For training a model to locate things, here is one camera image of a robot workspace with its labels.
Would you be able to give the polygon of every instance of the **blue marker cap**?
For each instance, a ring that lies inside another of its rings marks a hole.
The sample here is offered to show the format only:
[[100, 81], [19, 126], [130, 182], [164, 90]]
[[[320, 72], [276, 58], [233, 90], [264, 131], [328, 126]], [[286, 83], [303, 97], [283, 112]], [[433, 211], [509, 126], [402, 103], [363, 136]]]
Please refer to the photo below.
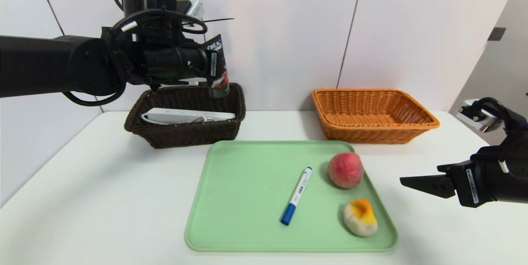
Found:
[[292, 216], [294, 215], [294, 211], [295, 205], [293, 203], [288, 204], [288, 207], [286, 207], [283, 218], [281, 218], [280, 222], [285, 224], [286, 226], [289, 225], [290, 220], [292, 220]]

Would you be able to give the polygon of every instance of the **orange wicker basket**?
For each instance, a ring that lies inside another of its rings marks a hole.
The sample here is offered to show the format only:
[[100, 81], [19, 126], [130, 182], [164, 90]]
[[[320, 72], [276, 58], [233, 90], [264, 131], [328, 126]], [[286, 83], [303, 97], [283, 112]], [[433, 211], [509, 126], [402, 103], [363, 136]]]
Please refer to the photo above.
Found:
[[409, 94], [394, 89], [317, 89], [311, 94], [328, 139], [408, 143], [440, 126]]

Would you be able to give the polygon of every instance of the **marker pen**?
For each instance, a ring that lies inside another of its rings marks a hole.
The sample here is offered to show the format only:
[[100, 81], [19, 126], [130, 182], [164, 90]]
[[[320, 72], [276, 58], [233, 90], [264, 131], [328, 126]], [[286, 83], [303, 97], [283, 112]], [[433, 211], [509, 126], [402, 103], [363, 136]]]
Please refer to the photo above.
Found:
[[294, 215], [294, 211], [299, 204], [302, 194], [304, 193], [306, 184], [308, 184], [310, 175], [311, 175], [311, 167], [306, 167], [306, 169], [304, 169], [300, 177], [299, 182], [297, 183], [294, 194], [292, 195], [292, 199], [290, 199], [290, 203], [286, 207], [286, 210], [283, 214], [283, 218], [281, 218], [280, 220], [280, 222], [285, 224], [286, 226], [289, 225], [290, 221], [292, 220], [292, 216]]

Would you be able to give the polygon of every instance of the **green tray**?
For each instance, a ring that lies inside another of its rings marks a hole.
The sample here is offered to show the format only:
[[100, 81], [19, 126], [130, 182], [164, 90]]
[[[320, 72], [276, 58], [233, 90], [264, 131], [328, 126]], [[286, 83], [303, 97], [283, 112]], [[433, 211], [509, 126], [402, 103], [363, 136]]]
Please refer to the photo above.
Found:
[[[336, 187], [330, 158], [353, 152], [343, 141], [220, 141], [211, 146], [185, 230], [197, 251], [381, 252], [398, 234], [367, 173], [356, 188]], [[302, 174], [313, 173], [289, 226], [280, 222]], [[379, 228], [357, 237], [343, 223], [352, 199], [370, 200]]]

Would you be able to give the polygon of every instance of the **wicker basket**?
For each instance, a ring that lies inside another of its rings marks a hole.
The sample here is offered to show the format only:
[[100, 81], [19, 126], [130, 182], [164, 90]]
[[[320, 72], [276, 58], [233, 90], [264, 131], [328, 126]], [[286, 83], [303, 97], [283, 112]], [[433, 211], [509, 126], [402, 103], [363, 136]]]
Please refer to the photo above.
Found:
[[[144, 92], [125, 122], [125, 130], [146, 139], [153, 148], [205, 145], [235, 139], [245, 118], [244, 94], [240, 85], [229, 84], [229, 95], [212, 98], [206, 87], [178, 87]], [[141, 115], [151, 108], [176, 108], [234, 113], [235, 118], [219, 122], [196, 122], [163, 126], [145, 122]]]
[[408, 143], [440, 122], [409, 94], [393, 89], [317, 89], [311, 94], [328, 139]]

